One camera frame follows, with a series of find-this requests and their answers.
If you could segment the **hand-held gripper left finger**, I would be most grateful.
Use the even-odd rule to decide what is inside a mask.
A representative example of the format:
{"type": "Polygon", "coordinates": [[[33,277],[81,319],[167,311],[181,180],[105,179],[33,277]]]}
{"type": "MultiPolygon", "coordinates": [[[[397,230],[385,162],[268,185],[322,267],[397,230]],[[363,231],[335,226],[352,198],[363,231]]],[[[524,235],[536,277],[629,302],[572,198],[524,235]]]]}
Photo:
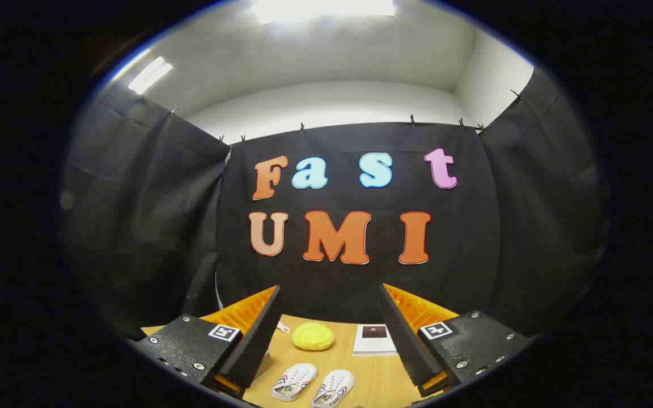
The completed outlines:
{"type": "Polygon", "coordinates": [[[281,288],[274,285],[205,317],[177,317],[134,349],[183,380],[240,400],[281,317],[281,288]]]}

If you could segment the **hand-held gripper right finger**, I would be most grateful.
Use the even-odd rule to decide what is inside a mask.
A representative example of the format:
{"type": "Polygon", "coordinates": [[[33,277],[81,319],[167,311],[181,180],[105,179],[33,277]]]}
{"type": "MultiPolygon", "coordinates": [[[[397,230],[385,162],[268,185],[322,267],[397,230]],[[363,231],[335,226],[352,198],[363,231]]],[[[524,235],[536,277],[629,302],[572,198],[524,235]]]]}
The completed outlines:
{"type": "Polygon", "coordinates": [[[422,397],[487,376],[533,344],[486,312],[452,312],[386,283],[379,293],[383,322],[422,397]]]}

